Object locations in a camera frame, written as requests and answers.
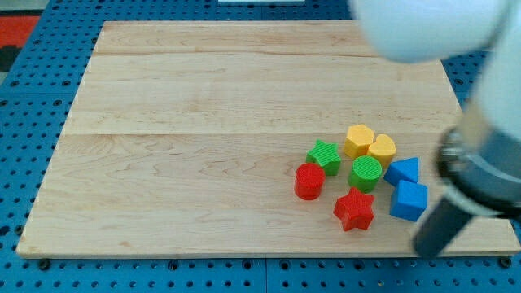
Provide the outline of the silver grey end effector mount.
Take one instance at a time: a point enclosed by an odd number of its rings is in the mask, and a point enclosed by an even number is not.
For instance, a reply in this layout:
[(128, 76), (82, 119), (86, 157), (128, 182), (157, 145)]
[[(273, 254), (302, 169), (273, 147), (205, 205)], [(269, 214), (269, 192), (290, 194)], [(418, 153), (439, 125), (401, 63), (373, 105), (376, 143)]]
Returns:
[(477, 103), (440, 140), (436, 155), (445, 198), (473, 216), (520, 218), (520, 125)]

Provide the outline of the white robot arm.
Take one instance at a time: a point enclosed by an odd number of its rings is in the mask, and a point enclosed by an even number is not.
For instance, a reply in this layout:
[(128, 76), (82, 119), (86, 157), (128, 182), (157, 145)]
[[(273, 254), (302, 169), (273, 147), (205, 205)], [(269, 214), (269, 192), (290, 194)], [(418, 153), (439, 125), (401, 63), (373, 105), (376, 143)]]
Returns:
[(436, 167), (446, 190), (414, 235), (438, 256), (476, 216), (520, 217), (520, 4), (517, 1), (353, 1), (378, 54), (419, 63), (480, 49), (492, 54), (458, 124), (441, 139)]

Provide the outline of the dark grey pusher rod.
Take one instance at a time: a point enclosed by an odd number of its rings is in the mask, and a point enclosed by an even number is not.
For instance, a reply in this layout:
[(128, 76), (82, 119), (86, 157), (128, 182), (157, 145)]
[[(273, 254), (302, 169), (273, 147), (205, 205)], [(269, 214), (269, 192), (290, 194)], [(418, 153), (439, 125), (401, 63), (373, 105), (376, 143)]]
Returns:
[(412, 240), (414, 251), (422, 258), (436, 258), (473, 218), (444, 197), (419, 226)]

